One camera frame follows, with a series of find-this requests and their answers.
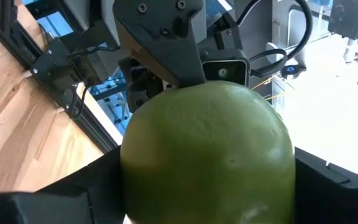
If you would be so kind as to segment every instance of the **black metal bracket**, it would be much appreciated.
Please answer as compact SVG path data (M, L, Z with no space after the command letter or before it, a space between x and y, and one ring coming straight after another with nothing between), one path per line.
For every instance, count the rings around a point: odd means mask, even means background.
M71 86L83 81L80 77L87 77L87 74L83 74L84 71L78 69L74 61L67 59L70 51L59 39L49 43L46 51L42 52L17 21L17 7L13 0L0 0L0 42L26 70L30 69L33 78L58 105L68 109L75 99L74 109L80 110L80 98L71 90ZM86 105L74 122L103 152L112 151L117 146Z

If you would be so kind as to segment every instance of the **white floor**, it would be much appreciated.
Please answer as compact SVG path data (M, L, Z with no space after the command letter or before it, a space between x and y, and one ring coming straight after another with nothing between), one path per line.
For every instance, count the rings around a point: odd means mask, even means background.
M358 64L333 56L317 57L286 85L275 80L286 94L273 103L295 146L358 174Z

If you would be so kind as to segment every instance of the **green fruit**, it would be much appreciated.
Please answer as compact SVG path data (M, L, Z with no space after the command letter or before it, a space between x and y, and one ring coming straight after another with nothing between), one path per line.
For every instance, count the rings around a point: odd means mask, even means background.
M134 113L121 147L136 224L289 223L295 157L257 93L230 82L166 91Z

